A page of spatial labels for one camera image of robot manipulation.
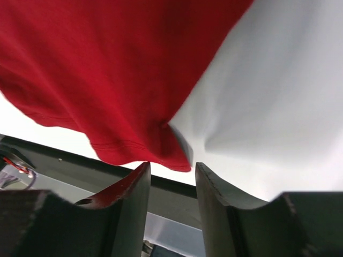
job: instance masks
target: white fabric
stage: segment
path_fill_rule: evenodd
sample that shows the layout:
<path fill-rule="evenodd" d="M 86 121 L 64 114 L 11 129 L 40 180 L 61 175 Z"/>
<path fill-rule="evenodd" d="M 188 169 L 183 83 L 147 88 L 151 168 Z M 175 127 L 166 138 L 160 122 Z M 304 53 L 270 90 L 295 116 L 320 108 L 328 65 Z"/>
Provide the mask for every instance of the white fabric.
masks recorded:
<path fill-rule="evenodd" d="M 342 0 L 256 0 L 171 126 L 265 200 L 343 190 Z"/>

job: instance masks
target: red fabric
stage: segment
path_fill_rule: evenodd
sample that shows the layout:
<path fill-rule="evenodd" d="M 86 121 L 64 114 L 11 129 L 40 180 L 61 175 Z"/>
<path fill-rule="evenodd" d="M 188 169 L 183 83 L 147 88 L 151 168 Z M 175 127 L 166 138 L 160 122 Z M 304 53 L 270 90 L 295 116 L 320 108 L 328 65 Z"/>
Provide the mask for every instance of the red fabric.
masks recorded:
<path fill-rule="evenodd" d="M 189 171 L 167 123 L 251 2 L 2 0 L 0 89 L 105 162 Z"/>

